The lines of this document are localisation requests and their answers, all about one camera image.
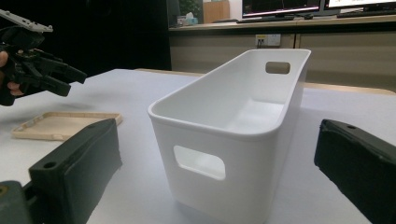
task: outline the wall outlet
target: wall outlet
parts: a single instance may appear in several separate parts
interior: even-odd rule
[[[256,35],[256,47],[261,49],[264,46],[280,46],[280,35]]]

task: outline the white table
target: white table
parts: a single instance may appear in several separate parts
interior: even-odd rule
[[[197,77],[113,70],[73,83],[66,98],[49,92],[0,107],[0,181],[29,182],[28,168],[62,142],[13,139],[11,129],[49,111],[118,112],[123,166],[109,182],[89,224],[220,224],[177,203],[170,193],[147,109]],[[396,96],[304,89],[275,201],[265,224],[370,223],[313,163],[319,124],[336,119],[396,145]]]

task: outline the cabinet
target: cabinet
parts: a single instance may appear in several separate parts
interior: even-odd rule
[[[396,91],[396,32],[301,34],[307,82]]]
[[[230,19],[230,2],[205,2],[204,3],[204,23]]]
[[[255,49],[255,35],[170,36],[172,69],[179,72],[207,73],[239,54]],[[292,49],[294,35],[283,34],[282,49]]]

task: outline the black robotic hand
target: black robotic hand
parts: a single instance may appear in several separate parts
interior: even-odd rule
[[[84,83],[87,75],[62,62],[62,59],[36,49],[43,41],[43,28],[40,24],[28,22],[0,9],[0,15],[21,26],[11,26],[0,31],[0,51],[8,53],[7,64],[0,68],[6,75],[0,88],[0,105],[13,105],[15,96],[11,95],[7,84],[9,81],[21,84],[21,91],[26,92],[29,86],[67,96],[71,86],[52,77],[52,73],[64,75],[71,81]]]

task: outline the plastic storage basket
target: plastic storage basket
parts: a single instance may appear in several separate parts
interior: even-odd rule
[[[226,223],[264,222],[309,55],[249,50],[148,108],[176,200]]]

